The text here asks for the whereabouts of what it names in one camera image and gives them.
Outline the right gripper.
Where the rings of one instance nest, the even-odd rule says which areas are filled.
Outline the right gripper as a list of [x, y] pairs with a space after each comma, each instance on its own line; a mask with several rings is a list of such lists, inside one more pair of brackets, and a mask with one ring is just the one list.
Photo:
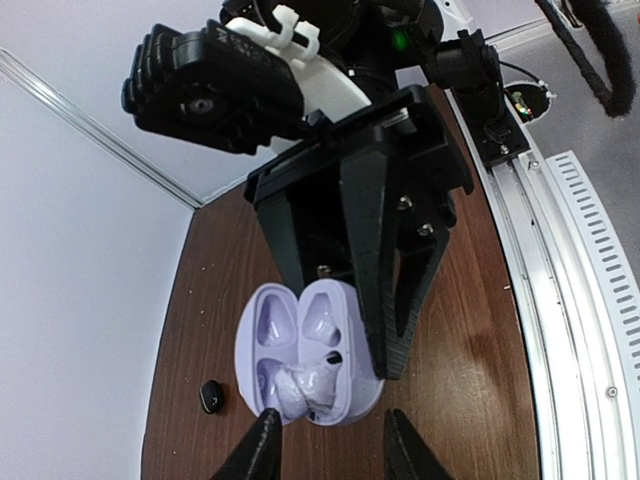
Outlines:
[[249, 175], [245, 197], [296, 295], [319, 276], [355, 280], [376, 375], [398, 380], [456, 223], [474, 189], [460, 146], [421, 87], [335, 123]]

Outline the purple round charging case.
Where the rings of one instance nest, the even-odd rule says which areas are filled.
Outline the purple round charging case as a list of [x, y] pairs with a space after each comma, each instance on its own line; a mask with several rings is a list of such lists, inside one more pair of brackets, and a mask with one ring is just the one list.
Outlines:
[[300, 295], [266, 283], [257, 288], [240, 318], [235, 340], [235, 375], [240, 395], [254, 415], [279, 411], [274, 376], [283, 365], [301, 364], [332, 351], [342, 355], [334, 408], [303, 416], [319, 426], [341, 426], [366, 416], [378, 403], [384, 382], [373, 363], [354, 287], [321, 279]]

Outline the white stem earbud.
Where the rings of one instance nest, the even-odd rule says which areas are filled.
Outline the white stem earbud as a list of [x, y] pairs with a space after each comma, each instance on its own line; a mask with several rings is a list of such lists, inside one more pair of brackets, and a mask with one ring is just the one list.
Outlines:
[[274, 376], [279, 411], [286, 420], [328, 415], [334, 408], [343, 358], [337, 351], [301, 364], [283, 365]]

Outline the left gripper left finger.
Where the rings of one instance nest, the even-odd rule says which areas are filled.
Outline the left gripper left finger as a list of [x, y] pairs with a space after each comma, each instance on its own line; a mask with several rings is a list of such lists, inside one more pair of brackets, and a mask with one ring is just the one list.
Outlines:
[[279, 412], [266, 408], [214, 474], [214, 479], [280, 479], [282, 427]]

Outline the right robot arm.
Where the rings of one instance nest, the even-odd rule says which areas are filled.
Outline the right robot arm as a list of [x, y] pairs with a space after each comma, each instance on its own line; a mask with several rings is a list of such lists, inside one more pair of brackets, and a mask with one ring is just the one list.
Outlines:
[[474, 188], [463, 149], [422, 87], [498, 94], [496, 51], [480, 32], [443, 38], [432, 1], [296, 1], [321, 44], [370, 105], [250, 174], [245, 196], [285, 284], [301, 291], [322, 267], [353, 285], [376, 375], [398, 379], [457, 215], [451, 194]]

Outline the black charging case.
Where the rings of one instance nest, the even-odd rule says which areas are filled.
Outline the black charging case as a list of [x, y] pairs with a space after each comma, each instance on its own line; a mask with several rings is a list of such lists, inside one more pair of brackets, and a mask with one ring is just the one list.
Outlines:
[[219, 414], [224, 409], [224, 387], [215, 380], [209, 380], [200, 387], [199, 398], [204, 412], [208, 415]]

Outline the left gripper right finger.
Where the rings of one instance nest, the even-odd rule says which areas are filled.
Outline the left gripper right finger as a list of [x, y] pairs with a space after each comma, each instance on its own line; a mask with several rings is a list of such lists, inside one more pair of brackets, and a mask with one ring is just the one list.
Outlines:
[[385, 413], [384, 468], [386, 479], [452, 479], [400, 409]]

